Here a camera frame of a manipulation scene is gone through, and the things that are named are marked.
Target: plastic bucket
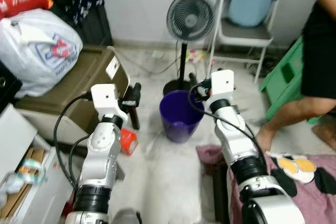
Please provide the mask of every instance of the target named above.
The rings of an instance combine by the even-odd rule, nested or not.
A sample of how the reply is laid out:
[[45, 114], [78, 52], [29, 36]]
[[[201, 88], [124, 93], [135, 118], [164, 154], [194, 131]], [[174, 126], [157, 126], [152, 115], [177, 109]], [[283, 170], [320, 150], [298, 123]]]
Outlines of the plastic bucket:
[[[204, 110], [201, 102], [195, 105]], [[166, 94], [160, 102], [160, 114], [167, 137], [175, 143], [186, 142], [204, 115], [190, 106], [186, 90]]]

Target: electrical cord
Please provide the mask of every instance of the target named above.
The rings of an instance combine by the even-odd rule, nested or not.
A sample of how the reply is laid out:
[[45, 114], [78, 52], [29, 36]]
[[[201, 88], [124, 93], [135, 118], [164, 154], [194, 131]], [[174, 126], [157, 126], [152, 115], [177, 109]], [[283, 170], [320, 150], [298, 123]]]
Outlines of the electrical cord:
[[72, 156], [73, 156], [73, 152], [75, 150], [75, 148], [77, 147], [77, 145], [84, 141], [85, 139], [88, 139], [90, 135], [87, 135], [87, 136], [84, 136], [82, 138], [80, 138], [79, 140], [77, 140], [71, 147], [71, 150], [70, 150], [70, 153], [69, 153], [69, 171], [70, 171], [70, 177], [72, 179], [72, 181], [74, 181], [76, 183], [76, 187], [77, 187], [77, 182], [76, 182], [76, 178], [75, 178], [75, 175], [73, 173], [73, 170], [72, 170]]
[[89, 99], [89, 100], [92, 100], [92, 96], [91, 96], [91, 93], [90, 92], [87, 92], [85, 94], [82, 94], [74, 99], [72, 99], [65, 107], [64, 109], [62, 110], [62, 112], [60, 113], [57, 121], [56, 121], [56, 124], [55, 124], [55, 127], [54, 127], [54, 145], [55, 145], [55, 149], [56, 149], [56, 154], [57, 154], [57, 158], [58, 158], [58, 162], [59, 162], [59, 165], [65, 175], [65, 177], [68, 179], [68, 181], [70, 182], [71, 186], [76, 189], [76, 181], [73, 181], [70, 174], [67, 172], [67, 169], [65, 168], [65, 165], [63, 163], [63, 160], [62, 160], [62, 157], [61, 157], [61, 153], [60, 153], [60, 150], [59, 150], [59, 146], [58, 146], [58, 140], [57, 140], [57, 129], [58, 129], [58, 125], [62, 119], [62, 117], [64, 116], [64, 114], [67, 112], [67, 110], [70, 108], [71, 105], [73, 105], [76, 101], [80, 100], [80, 99]]
[[149, 70], [147, 68], [145, 68], [144, 66], [140, 65], [139, 63], [137, 63], [136, 61], [132, 60], [131, 58], [129, 58], [126, 54], [124, 54], [121, 51], [116, 50], [114, 47], [112, 46], [108, 46], [109, 49], [111, 49], [116, 55], [122, 55], [126, 60], [128, 60], [129, 62], [133, 63], [134, 65], [136, 65], [138, 68], [142, 69], [145, 72], [151, 73], [151, 74], [162, 74], [165, 73], [172, 65], [174, 65], [175, 62], [177, 62], [181, 56], [179, 56], [178, 58], [176, 58], [172, 63], [170, 63], [167, 67], [165, 67], [163, 70], [159, 71], [159, 72], [153, 72], [152, 70]]
[[256, 138], [255, 138], [255, 136], [254, 136], [254, 134], [253, 134], [251, 128], [250, 128], [247, 124], [245, 124], [245, 125], [246, 125], [246, 127], [248, 128], [248, 130], [249, 130], [249, 132], [251, 133], [252, 136], [250, 136], [248, 133], [246, 133], [245, 131], [243, 131], [243, 130], [240, 129], [239, 127], [235, 126], [234, 124], [230, 123], [228, 120], [225, 120], [224, 118], [222, 118], [222, 117], [220, 117], [220, 116], [218, 116], [218, 115], [215, 115], [215, 114], [206, 112], [206, 111], [204, 111], [204, 110], [201, 110], [201, 109], [199, 109], [198, 107], [196, 107], [196, 106], [194, 105], [194, 103], [192, 102], [192, 99], [191, 99], [192, 93], [193, 93], [193, 91], [194, 91], [195, 89], [197, 89], [198, 87], [201, 87], [201, 86], [202, 86], [202, 84], [200, 84], [200, 83], [199, 83], [199, 84], [196, 84], [195, 86], [193, 86], [193, 87], [190, 89], [190, 91], [189, 91], [189, 93], [188, 93], [188, 102], [189, 102], [189, 104], [191, 105], [191, 107], [192, 107], [194, 110], [198, 111], [199, 113], [202, 113], [202, 114], [211, 116], [211, 117], [213, 117], [214, 119], [217, 119], [217, 120], [220, 120], [220, 121], [222, 121], [222, 122], [224, 122], [224, 123], [227, 123], [228, 125], [234, 127], [235, 129], [237, 129], [238, 131], [240, 131], [241, 133], [243, 133], [245, 136], [247, 136], [247, 137], [254, 143], [255, 147], [258, 149], [258, 153], [259, 153], [259, 156], [261, 157], [262, 164], [266, 166], [266, 161], [265, 161], [264, 154], [263, 154], [263, 152], [262, 152], [262, 150], [261, 150], [261, 148], [260, 148], [260, 146], [259, 146], [259, 144], [258, 144], [258, 142], [257, 142], [257, 140], [256, 140]]

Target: white cabinet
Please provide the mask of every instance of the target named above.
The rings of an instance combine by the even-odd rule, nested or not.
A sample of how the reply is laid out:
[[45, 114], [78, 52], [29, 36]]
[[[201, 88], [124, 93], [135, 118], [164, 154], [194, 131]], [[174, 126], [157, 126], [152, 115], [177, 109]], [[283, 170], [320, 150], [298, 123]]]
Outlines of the white cabinet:
[[37, 130], [11, 104], [0, 114], [0, 139], [1, 180], [16, 169], [32, 143], [46, 150], [43, 166], [47, 178], [31, 187], [14, 217], [0, 223], [57, 224], [72, 187], [62, 173], [55, 148], [39, 137]]

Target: white plastic bag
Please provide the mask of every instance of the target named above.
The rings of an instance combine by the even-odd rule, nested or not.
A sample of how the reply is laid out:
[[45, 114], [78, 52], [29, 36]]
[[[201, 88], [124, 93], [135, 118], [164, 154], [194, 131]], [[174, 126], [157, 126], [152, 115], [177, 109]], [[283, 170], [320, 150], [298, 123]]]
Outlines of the white plastic bag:
[[15, 97], [37, 97], [75, 65], [83, 43], [50, 11], [35, 9], [0, 20], [0, 60], [23, 85]]

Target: fan stand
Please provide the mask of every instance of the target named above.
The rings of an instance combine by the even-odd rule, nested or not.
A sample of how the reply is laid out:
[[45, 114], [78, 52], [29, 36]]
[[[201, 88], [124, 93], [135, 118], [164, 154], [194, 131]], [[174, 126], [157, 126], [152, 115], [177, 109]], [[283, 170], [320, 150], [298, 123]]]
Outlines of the fan stand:
[[189, 90], [190, 89], [190, 83], [184, 80], [186, 54], [187, 54], [187, 44], [182, 43], [179, 79], [172, 80], [164, 86], [163, 88], [164, 95], [174, 90]]

